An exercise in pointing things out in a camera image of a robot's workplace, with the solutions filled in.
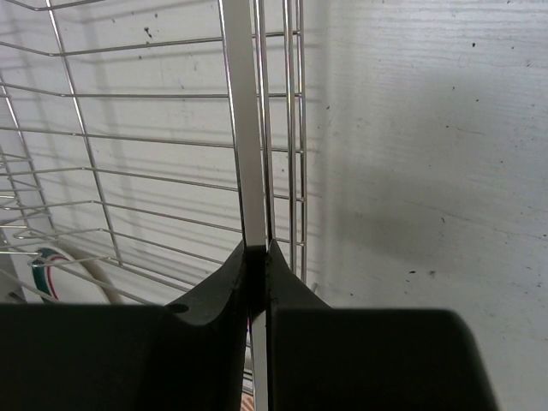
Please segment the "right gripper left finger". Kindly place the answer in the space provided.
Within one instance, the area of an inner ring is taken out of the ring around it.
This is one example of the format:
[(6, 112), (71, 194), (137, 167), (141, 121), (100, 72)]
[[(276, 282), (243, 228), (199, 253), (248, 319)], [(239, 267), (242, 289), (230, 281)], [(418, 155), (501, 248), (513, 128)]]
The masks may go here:
[(4, 304), (4, 410), (237, 410), (245, 253), (161, 305)]

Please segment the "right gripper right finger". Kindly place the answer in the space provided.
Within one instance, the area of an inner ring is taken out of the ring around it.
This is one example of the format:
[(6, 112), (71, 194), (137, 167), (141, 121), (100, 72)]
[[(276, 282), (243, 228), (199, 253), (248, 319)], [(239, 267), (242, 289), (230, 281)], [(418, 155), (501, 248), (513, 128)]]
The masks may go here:
[(443, 309), (334, 308), (272, 243), (265, 268), (271, 410), (494, 410), (480, 352)]

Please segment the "green rimmed white plate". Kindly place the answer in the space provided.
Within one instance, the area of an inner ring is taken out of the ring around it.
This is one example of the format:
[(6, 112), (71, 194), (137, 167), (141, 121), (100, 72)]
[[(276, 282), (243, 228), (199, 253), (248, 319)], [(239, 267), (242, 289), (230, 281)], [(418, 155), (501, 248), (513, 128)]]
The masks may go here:
[(1, 222), (1, 301), (131, 304), (139, 298), (116, 285), (103, 260), (64, 241), (48, 226)]

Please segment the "chrome wire dish rack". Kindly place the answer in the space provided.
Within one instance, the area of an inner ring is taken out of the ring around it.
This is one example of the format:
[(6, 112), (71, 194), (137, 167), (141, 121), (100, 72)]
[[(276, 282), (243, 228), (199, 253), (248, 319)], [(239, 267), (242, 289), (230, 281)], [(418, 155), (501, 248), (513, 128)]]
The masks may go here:
[(241, 247), (239, 408), (269, 409), (265, 268), (307, 278), (301, 1), (4, 1), (1, 222), (48, 226), (131, 304)]

